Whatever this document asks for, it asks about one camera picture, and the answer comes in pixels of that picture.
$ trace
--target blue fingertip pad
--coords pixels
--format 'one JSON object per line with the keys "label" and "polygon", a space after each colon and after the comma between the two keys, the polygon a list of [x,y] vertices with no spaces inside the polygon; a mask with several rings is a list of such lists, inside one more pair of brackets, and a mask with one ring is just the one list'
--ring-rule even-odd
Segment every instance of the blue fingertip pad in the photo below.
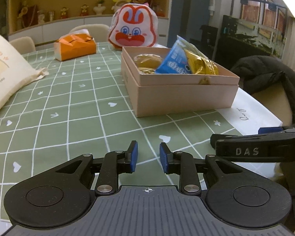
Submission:
{"label": "blue fingertip pad", "polygon": [[138,160],[138,143],[134,145],[132,153],[131,153],[131,162],[130,162],[131,172],[134,172],[136,170],[137,160]]}
{"label": "blue fingertip pad", "polygon": [[266,134],[266,133],[273,133],[273,132],[280,132],[284,129],[282,127],[270,127],[270,128],[260,128],[258,130],[258,134]]}
{"label": "blue fingertip pad", "polygon": [[162,167],[163,167],[163,171],[164,171],[164,173],[167,173],[168,172],[167,154],[164,151],[161,144],[159,145],[159,157],[161,159],[161,164],[162,164]]}

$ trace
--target black jacket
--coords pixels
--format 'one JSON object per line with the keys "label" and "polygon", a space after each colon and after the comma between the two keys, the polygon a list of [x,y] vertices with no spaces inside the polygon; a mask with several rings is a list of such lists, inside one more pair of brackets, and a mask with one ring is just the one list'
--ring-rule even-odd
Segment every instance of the black jacket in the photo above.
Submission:
{"label": "black jacket", "polygon": [[295,72],[292,69],[270,56],[249,56],[239,59],[231,71],[244,79],[243,90],[250,95],[281,82],[295,124]]}

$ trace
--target tissue box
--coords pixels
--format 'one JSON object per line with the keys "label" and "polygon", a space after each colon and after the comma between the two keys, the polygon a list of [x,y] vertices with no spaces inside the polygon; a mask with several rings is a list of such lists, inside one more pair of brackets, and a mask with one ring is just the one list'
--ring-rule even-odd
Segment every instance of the tissue box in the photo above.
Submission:
{"label": "tissue box", "polygon": [[96,53],[96,42],[88,34],[71,33],[54,43],[55,59],[65,61]]}
{"label": "tissue box", "polygon": [[239,77],[219,66],[220,73],[210,75],[210,85],[199,85],[207,75],[141,75],[129,50],[138,54],[167,55],[170,49],[124,47],[121,73],[136,117],[197,112],[232,106],[238,91]]}

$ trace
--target silver bolt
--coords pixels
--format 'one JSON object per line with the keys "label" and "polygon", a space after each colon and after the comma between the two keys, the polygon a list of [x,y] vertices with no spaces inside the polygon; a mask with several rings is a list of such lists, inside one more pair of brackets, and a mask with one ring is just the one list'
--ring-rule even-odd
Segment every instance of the silver bolt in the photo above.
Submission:
{"label": "silver bolt", "polygon": [[197,185],[188,184],[184,187],[184,190],[189,193],[195,193],[195,192],[199,191],[200,188]]}
{"label": "silver bolt", "polygon": [[112,187],[110,185],[103,184],[97,187],[97,190],[101,193],[108,193],[112,191]]}

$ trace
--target curtain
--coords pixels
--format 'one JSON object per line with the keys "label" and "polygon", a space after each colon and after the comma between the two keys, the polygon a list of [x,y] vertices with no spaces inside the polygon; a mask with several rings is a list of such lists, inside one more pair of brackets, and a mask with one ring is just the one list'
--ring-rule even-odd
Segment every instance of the curtain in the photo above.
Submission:
{"label": "curtain", "polygon": [[290,17],[286,29],[286,44],[282,61],[295,71],[295,18]]}

